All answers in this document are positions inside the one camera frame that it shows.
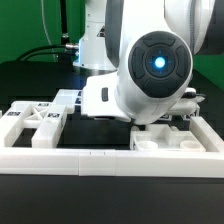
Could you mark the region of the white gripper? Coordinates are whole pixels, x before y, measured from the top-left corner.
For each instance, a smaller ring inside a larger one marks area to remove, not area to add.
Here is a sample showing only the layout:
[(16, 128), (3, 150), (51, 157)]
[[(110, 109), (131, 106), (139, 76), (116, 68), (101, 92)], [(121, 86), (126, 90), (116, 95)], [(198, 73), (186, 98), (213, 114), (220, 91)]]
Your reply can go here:
[(170, 100), (151, 100), (146, 109), (135, 102), (136, 113), (131, 113), (118, 105), (115, 90), (118, 84), (116, 73), (92, 76), (87, 79), (82, 90), (81, 114), (90, 118), (114, 118), (123, 122), (155, 122), (170, 119), (171, 116), (195, 116), (199, 113), (199, 103), (203, 95), (197, 95), (194, 88), (187, 88), (184, 95), (173, 105)]

